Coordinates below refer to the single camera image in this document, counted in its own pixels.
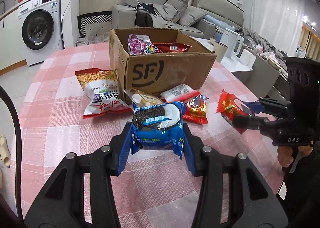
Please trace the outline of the person's right hand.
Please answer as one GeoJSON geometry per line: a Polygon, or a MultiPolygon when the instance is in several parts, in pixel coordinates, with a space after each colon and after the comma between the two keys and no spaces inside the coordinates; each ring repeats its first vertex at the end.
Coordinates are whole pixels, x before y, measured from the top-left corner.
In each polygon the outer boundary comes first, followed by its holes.
{"type": "MultiPolygon", "coordinates": [[[[313,147],[310,147],[309,145],[302,146],[302,147],[298,147],[298,150],[299,150],[299,153],[301,154],[301,157],[307,157],[313,151],[313,147]]],[[[277,153],[278,153],[279,164],[282,167],[288,168],[290,164],[294,162],[292,147],[289,147],[289,146],[278,147],[277,153]]]]}

